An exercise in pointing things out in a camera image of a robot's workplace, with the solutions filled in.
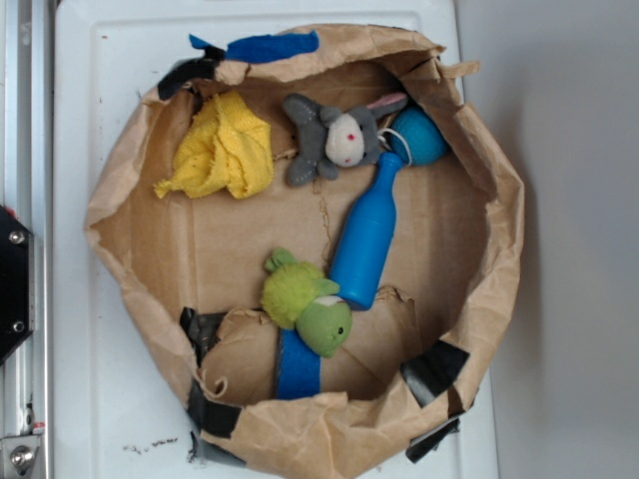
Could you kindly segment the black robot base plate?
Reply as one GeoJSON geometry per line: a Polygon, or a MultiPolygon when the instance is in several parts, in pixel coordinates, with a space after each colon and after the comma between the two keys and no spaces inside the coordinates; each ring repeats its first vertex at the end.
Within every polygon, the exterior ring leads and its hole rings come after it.
{"type": "Polygon", "coordinates": [[[1,364],[34,327],[33,236],[12,211],[1,207],[1,364]]]}

